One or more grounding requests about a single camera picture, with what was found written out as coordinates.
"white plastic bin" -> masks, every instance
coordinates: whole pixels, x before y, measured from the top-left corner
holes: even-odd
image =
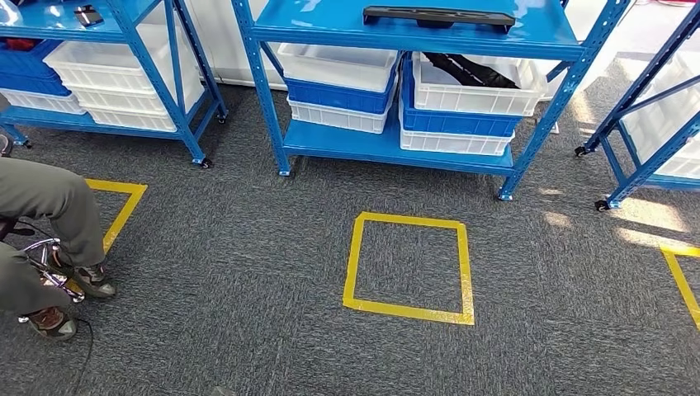
[[[651,158],[678,132],[684,124],[683,120],[688,121],[688,108],[683,109],[684,102],[688,104],[683,101],[683,96],[673,95],[623,117],[622,121],[635,145],[640,161],[644,163]],[[695,106],[696,112],[700,110],[700,105]],[[700,178],[700,137],[689,139],[685,146],[667,160],[655,174]]]
[[[167,28],[141,24],[138,30],[168,90],[175,97]],[[178,41],[184,80],[192,75],[192,70],[197,66],[194,54],[179,38]],[[44,62],[56,71],[66,86],[154,92],[153,84],[126,44],[65,41],[44,58]]]
[[[498,138],[476,134],[449,134],[405,130],[403,105],[403,103],[400,103],[399,108],[401,148],[403,150],[501,156],[504,154],[511,140],[515,138],[515,131],[511,136]]]
[[[104,107],[86,107],[86,110],[97,124],[164,132],[177,130],[168,113],[118,111]]]
[[[78,98],[80,104],[89,107],[105,107],[121,111],[153,111],[167,113],[163,101],[155,91],[126,91],[96,89],[66,85]],[[204,93],[196,73],[182,81],[182,94],[185,109],[189,111]]]
[[[644,98],[654,93],[665,91],[671,87],[689,80],[700,74],[700,54],[697,52],[678,52],[656,74],[653,80],[654,88],[649,88]],[[695,85],[689,91],[700,92],[700,87]]]
[[[507,116],[532,116],[547,92],[546,76],[530,59],[467,56],[510,78],[520,89],[466,87],[436,68],[419,52],[413,53],[415,108]]]
[[[286,78],[383,92],[399,52],[387,49],[282,44],[277,55]]]
[[[75,95],[57,97],[44,93],[14,91],[12,89],[0,89],[0,94],[6,97],[7,101],[13,106],[69,114],[85,114],[85,109],[78,104],[78,99]]]
[[[290,101],[289,98],[287,98],[287,101],[289,102],[289,107],[291,107],[291,118],[294,120],[335,126],[346,130],[358,130],[371,134],[380,134],[384,131],[386,117],[389,114],[388,108],[384,114],[372,114],[338,107]]]

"black handle object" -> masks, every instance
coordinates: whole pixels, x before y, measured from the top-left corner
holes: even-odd
[[[447,57],[462,66],[465,72],[481,81],[485,87],[520,89],[513,80],[488,66],[475,64],[462,55],[449,54]]]
[[[94,26],[105,21],[92,4],[76,7],[75,10],[73,10],[73,14],[78,18],[80,24],[85,27]]]
[[[383,7],[369,6],[362,12],[365,25],[376,23],[379,18],[415,19],[420,27],[448,28],[455,22],[502,26],[508,34],[515,25],[515,17],[504,12],[483,12],[431,7]]]
[[[445,54],[435,54],[432,52],[423,52],[426,58],[433,66],[444,70],[453,76],[461,85],[468,87],[481,87],[483,84],[475,79],[471,74],[454,64]]]

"blue plastic bin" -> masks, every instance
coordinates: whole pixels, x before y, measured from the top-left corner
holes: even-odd
[[[389,101],[391,88],[396,80],[396,68],[391,71],[389,82],[383,92],[363,91],[333,85],[285,78],[291,101],[314,105],[338,107],[363,113],[383,114]]]
[[[513,136],[515,126],[523,119],[513,115],[417,110],[414,107],[415,81],[411,53],[404,56],[400,89],[404,103],[402,126],[405,130],[506,138]]]
[[[44,63],[44,58],[60,44],[60,40],[43,40],[29,51],[15,51],[0,42],[0,74],[53,77],[56,72]]]
[[[14,89],[15,91],[26,91],[34,93],[44,93],[57,97],[66,97],[70,91],[61,83],[58,74],[53,77],[27,77],[10,74],[0,75],[0,88]]]

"brown shoe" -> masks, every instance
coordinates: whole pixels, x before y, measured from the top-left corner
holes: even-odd
[[[65,341],[78,332],[78,324],[59,307],[42,309],[27,315],[29,324],[42,337],[55,341]]]

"gray pants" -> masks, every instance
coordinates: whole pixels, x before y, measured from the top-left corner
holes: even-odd
[[[61,240],[62,262],[81,267],[104,261],[99,213],[82,177],[57,167],[0,158],[0,217],[23,216],[51,221]],[[0,310],[30,314],[69,302],[62,290],[40,283],[23,252],[0,242]]]

